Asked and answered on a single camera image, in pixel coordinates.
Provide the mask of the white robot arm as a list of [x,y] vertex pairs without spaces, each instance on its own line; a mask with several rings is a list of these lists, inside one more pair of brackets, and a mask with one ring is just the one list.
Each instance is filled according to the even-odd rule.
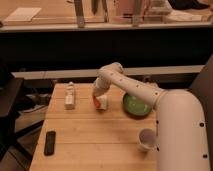
[[97,74],[94,96],[114,84],[155,110],[157,171],[211,171],[204,109],[194,94],[129,78],[118,62],[101,67]]

